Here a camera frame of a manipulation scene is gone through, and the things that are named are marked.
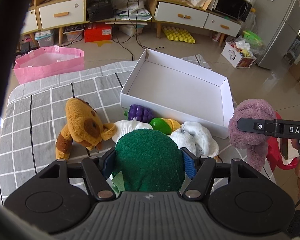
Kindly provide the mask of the red plastic stool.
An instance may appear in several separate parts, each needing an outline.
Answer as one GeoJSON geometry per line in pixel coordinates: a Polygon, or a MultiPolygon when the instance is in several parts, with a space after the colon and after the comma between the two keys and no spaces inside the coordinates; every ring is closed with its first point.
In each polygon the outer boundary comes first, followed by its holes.
{"type": "Polygon", "coordinates": [[[276,167],[282,170],[296,168],[300,160],[300,140],[270,136],[267,159],[272,170],[276,167]]]}

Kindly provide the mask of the red shoe box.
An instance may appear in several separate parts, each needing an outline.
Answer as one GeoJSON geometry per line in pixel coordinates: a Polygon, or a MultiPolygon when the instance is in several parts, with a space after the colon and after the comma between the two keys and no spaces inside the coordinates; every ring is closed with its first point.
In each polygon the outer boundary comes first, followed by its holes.
{"type": "Polygon", "coordinates": [[[111,40],[112,27],[103,22],[89,23],[84,29],[85,42],[98,42],[111,40]]]}

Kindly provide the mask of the white knit glove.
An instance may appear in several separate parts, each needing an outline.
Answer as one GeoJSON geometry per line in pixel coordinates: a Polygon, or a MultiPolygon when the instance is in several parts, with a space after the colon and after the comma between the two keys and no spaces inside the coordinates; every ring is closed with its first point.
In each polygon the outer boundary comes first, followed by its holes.
{"type": "Polygon", "coordinates": [[[210,131],[198,122],[186,121],[181,128],[171,133],[170,138],[178,148],[187,148],[196,157],[217,157],[219,146],[210,131]]]}

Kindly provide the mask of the dark green felt plush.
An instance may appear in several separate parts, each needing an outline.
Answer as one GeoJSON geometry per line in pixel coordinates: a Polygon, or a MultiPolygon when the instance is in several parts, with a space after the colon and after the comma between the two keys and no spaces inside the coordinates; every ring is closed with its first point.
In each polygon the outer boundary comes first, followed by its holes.
{"type": "Polygon", "coordinates": [[[164,133],[136,129],[118,140],[115,151],[111,182],[117,192],[179,191],[183,185],[183,154],[164,133]]]}

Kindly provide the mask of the green yellow toy corn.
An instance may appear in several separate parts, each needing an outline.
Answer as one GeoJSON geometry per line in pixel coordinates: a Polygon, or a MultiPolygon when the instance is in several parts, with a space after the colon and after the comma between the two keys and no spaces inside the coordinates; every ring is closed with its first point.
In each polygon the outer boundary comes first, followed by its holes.
{"type": "Polygon", "coordinates": [[[181,124],[173,119],[154,118],[149,123],[156,131],[160,131],[166,135],[170,135],[172,132],[181,128],[181,124]]]}

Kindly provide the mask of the wooden white TV cabinet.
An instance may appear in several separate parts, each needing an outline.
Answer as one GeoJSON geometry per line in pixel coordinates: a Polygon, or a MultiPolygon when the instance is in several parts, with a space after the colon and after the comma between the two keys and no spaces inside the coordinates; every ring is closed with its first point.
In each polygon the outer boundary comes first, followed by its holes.
{"type": "MultiPolygon", "coordinates": [[[[24,21],[21,34],[34,37],[37,31],[63,30],[75,24],[88,24],[88,4],[102,0],[33,0],[24,21]]],[[[157,35],[163,24],[186,25],[207,29],[235,37],[241,23],[228,16],[208,9],[193,7],[182,0],[110,0],[113,17],[100,16],[106,24],[147,24],[157,25],[157,35]]]]}

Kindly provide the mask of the black printer device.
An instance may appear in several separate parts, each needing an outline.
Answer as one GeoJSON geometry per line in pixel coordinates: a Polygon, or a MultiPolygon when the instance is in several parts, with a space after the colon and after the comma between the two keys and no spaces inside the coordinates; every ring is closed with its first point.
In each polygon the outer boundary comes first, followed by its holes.
{"type": "Polygon", "coordinates": [[[86,15],[89,22],[97,22],[114,17],[111,0],[87,0],[86,15]]]}

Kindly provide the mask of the brown plush animal toy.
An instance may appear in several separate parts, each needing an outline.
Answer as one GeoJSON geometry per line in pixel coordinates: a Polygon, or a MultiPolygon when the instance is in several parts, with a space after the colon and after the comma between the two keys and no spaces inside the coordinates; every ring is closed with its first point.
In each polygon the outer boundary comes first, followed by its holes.
{"type": "Polygon", "coordinates": [[[65,105],[65,114],[66,124],[56,141],[57,159],[69,159],[73,142],[93,150],[117,132],[114,123],[103,123],[97,112],[82,99],[69,99],[65,105]]]}

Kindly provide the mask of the green plastic basket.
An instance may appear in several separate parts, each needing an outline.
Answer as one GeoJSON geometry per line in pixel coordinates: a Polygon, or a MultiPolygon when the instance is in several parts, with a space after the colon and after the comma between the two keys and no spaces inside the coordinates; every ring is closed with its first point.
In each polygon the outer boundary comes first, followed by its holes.
{"type": "Polygon", "coordinates": [[[249,31],[249,30],[243,31],[243,40],[245,40],[249,44],[253,44],[256,46],[262,45],[261,38],[257,34],[253,33],[252,31],[249,31]]]}

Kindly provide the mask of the white cardboard box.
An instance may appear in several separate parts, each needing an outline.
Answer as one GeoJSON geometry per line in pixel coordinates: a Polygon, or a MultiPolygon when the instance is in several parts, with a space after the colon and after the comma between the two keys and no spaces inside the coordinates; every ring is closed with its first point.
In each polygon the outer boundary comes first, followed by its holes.
{"type": "Polygon", "coordinates": [[[183,124],[202,124],[222,139],[228,137],[234,113],[226,77],[194,63],[146,49],[123,85],[123,108],[136,104],[157,116],[183,124]]]}

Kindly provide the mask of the silver refrigerator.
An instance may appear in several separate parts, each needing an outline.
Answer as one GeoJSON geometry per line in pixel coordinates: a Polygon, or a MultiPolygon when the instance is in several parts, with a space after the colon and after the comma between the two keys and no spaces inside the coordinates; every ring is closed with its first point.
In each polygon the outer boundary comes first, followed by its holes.
{"type": "Polygon", "coordinates": [[[300,31],[300,0],[256,0],[258,36],[266,45],[256,64],[275,70],[287,59],[287,54],[300,31]]]}

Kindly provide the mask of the white glove red cuff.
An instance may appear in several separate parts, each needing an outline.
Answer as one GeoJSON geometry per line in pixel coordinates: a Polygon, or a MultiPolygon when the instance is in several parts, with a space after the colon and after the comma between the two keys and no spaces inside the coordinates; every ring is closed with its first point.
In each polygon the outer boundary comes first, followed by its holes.
{"type": "Polygon", "coordinates": [[[136,129],[153,129],[148,123],[140,122],[137,120],[120,120],[115,122],[117,128],[116,133],[111,137],[113,142],[117,144],[119,139],[136,129]]]}

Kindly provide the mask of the white toy carton box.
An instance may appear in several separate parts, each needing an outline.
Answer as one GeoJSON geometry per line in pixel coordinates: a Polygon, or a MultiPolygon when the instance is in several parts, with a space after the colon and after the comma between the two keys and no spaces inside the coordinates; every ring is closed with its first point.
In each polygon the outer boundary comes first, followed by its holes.
{"type": "Polygon", "coordinates": [[[250,68],[256,60],[254,56],[245,56],[235,46],[234,43],[226,42],[221,55],[234,68],[250,68]]]}

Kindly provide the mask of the mauve towel cloth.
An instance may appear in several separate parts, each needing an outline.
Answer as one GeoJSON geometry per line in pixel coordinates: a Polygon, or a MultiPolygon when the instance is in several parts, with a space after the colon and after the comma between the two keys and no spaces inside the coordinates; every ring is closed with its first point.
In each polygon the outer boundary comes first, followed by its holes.
{"type": "Polygon", "coordinates": [[[229,121],[230,144],[246,150],[247,163],[259,172],[268,154],[269,137],[264,134],[265,121],[275,118],[275,111],[266,100],[248,99],[235,108],[229,121]]]}

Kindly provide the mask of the purple toy grapes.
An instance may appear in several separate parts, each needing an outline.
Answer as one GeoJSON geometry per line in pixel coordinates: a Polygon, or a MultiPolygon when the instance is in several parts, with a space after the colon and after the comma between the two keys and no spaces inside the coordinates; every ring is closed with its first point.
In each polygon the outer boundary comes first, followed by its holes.
{"type": "Polygon", "coordinates": [[[150,123],[154,119],[154,113],[151,109],[136,104],[130,105],[129,110],[125,111],[124,116],[127,120],[136,120],[145,123],[150,123]]]}

